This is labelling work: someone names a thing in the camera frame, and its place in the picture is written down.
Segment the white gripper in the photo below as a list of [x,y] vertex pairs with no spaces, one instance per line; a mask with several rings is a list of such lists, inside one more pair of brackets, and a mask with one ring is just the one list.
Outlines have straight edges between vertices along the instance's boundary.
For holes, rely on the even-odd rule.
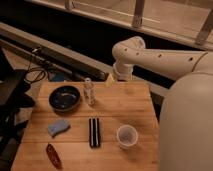
[[133,66],[131,64],[115,62],[113,64],[114,76],[112,74],[109,74],[105,81],[105,84],[107,87],[111,87],[115,83],[115,79],[119,81],[129,81],[132,79],[132,72],[133,72]]

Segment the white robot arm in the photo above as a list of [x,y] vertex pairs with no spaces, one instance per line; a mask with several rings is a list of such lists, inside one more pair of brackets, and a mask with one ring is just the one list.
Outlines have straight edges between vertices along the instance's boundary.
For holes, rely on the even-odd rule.
[[113,75],[135,65],[173,81],[159,121],[159,171],[213,171],[213,52],[148,49],[134,36],[113,45]]

